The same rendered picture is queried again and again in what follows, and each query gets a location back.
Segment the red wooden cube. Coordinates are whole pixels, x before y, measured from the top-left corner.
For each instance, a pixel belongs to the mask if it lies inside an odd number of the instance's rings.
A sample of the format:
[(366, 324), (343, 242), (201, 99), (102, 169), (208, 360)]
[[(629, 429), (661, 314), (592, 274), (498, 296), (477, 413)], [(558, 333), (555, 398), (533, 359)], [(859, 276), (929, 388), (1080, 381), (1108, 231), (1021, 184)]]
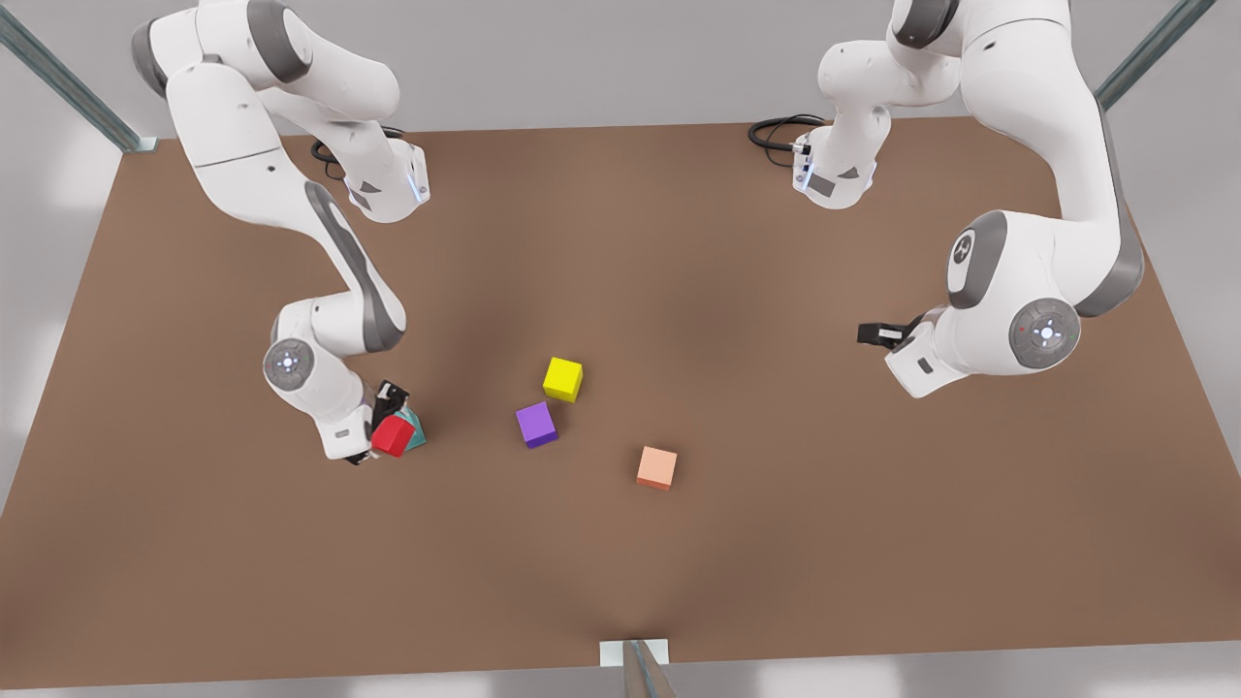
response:
[(388, 415), (375, 428), (369, 440), (369, 448), (377, 455), (400, 457), (406, 452), (405, 446), (411, 432), (411, 425), (400, 417), (400, 414)]

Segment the purple wooden cube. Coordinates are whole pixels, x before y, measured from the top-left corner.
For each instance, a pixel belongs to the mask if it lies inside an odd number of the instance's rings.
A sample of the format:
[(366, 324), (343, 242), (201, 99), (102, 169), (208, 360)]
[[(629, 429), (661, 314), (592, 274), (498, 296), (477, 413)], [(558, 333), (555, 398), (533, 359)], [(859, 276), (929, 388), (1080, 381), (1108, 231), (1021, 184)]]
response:
[(537, 448), (558, 440), (553, 415), (551, 415), (546, 401), (532, 402), (527, 407), (519, 409), (515, 411), (515, 416), (527, 448)]

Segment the yellow wooden cube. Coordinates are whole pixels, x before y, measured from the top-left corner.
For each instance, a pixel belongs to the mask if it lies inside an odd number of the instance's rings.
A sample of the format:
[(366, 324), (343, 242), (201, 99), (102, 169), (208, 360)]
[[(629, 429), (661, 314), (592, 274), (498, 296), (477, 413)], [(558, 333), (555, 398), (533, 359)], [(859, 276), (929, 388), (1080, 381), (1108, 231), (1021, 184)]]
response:
[(566, 361), (566, 359), (552, 356), (542, 380), (542, 390), (546, 397), (575, 402), (578, 397), (582, 380), (585, 380), (585, 366), (581, 366), (576, 361)]

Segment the salmon wooden cube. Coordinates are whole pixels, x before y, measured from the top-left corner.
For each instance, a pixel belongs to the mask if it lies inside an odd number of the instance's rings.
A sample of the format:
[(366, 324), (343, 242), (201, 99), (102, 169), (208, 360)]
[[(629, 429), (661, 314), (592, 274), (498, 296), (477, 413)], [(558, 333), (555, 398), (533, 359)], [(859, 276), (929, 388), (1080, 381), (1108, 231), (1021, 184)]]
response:
[(644, 446), (635, 481), (638, 486), (669, 491), (678, 468), (678, 455), (674, 452)]

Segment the silver frame post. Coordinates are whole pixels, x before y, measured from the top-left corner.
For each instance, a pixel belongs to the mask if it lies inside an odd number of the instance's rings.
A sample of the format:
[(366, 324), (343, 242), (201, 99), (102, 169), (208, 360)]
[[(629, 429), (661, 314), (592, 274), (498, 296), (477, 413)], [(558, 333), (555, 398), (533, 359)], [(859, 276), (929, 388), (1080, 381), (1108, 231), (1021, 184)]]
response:
[(666, 638), (599, 642), (599, 666), (623, 669), (623, 698), (678, 698), (665, 673), (669, 663)]
[(1095, 89), (1100, 109), (1111, 111), (1117, 106), (1216, 2), (1217, 0), (1178, 0), (1170, 12), (1167, 12), (1165, 17), (1162, 17), (1162, 21), (1136, 43), (1134, 48), (1131, 48), (1126, 60), (1108, 75), (1100, 88)]
[(41, 41), (4, 5), (0, 5), (0, 45), (4, 45), (32, 75), (43, 79), (67, 106), (83, 116), (102, 137), (122, 153), (151, 153), (159, 139), (138, 137), (115, 111), (67, 68)]

